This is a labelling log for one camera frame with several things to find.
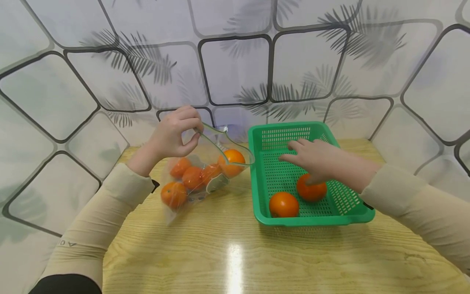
table surface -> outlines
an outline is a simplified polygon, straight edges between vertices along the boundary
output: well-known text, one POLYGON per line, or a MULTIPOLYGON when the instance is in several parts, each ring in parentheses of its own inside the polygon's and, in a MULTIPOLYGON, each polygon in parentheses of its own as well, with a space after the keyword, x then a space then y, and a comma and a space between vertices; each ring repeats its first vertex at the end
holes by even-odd
MULTIPOLYGON (((367 140, 342 148, 382 162, 367 140)), ((136 148, 127 149, 126 162, 136 148)), ((158 180, 165 162, 151 177, 158 180)), ((377 212, 367 224, 282 228, 253 215, 250 171, 167 226, 160 189, 126 219, 104 259, 104 293, 470 293, 463 275, 377 212)))

green plastic basket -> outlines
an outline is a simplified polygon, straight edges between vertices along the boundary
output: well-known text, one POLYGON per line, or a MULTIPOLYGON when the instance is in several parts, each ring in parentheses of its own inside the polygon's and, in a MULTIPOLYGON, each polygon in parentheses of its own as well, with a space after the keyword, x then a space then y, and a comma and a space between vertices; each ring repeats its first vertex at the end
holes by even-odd
POLYGON ((292 122, 254 126, 248 131, 250 150, 255 156, 251 166, 253 211, 265 225, 277 226, 339 226, 370 222, 375 210, 364 205, 358 194, 338 181, 327 182, 327 196, 317 203, 305 202, 297 193, 297 179, 306 173, 300 167, 278 160, 291 140, 320 139, 339 147, 328 126, 321 122, 292 122), (298 217, 273 218, 269 200, 277 192, 294 195, 299 204, 298 217))

arm sleeve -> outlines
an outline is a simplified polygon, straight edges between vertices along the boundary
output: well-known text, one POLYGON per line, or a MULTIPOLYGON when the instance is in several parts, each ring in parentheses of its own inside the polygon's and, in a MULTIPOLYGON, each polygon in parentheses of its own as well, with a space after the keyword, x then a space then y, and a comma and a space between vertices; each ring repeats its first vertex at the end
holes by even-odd
POLYGON ((31 293, 40 293, 34 291, 44 284, 46 277, 57 279, 69 274, 86 277, 101 289, 104 254, 127 215, 154 188, 149 177, 134 173, 123 163, 118 164, 64 233, 31 293))
POLYGON ((470 203, 384 165, 360 195, 470 275, 470 203))

plastic bag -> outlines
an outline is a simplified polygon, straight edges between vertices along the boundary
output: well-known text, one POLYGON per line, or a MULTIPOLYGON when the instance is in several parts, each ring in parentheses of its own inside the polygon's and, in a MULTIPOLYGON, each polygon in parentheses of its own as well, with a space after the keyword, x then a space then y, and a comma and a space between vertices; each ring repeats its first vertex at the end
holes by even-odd
MULTIPOLYGON (((227 126, 216 130, 204 124, 204 133, 191 154, 168 160, 160 192, 167 224, 254 163, 252 152, 232 141, 227 132, 227 126)), ((183 143, 194 134, 194 130, 183 133, 183 143)))

tangerine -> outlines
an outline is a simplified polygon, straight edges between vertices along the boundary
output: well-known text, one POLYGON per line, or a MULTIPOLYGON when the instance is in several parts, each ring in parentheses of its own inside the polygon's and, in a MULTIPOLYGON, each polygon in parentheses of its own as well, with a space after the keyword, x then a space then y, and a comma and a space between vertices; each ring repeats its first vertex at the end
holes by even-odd
POLYGON ((181 179, 183 177, 184 172, 191 166, 191 161, 189 161, 189 159, 187 159, 186 157, 183 157, 178 160, 178 162, 170 170, 170 175, 175 179, 181 179))
POLYGON ((307 186, 306 181, 309 177, 309 174, 305 174, 297 180, 297 192, 299 196, 302 197, 302 199, 305 201, 318 202, 326 196, 326 183, 307 186))
POLYGON ((183 174, 183 185, 190 191, 202 189, 202 172, 200 167, 188 167, 183 174))
MULTIPOLYGON (((227 157, 229 163, 245 163, 245 157, 243 157, 243 154, 241 154, 238 150, 229 149, 224 151, 224 154, 227 157)), ((239 175, 243 171, 242 166, 227 164, 225 162, 225 158, 222 155, 219 156, 217 163, 220 165, 223 174, 229 179, 239 175)))
POLYGON ((213 178, 217 177, 221 173, 222 169, 218 163, 212 163, 206 166, 201 174, 204 185, 207 186, 213 178))
POLYGON ((294 195, 288 192, 277 192, 269 200, 271 217, 296 217, 299 204, 294 195))
POLYGON ((169 182, 160 192, 160 198, 172 210, 177 210, 186 203, 188 192, 180 182, 169 182))

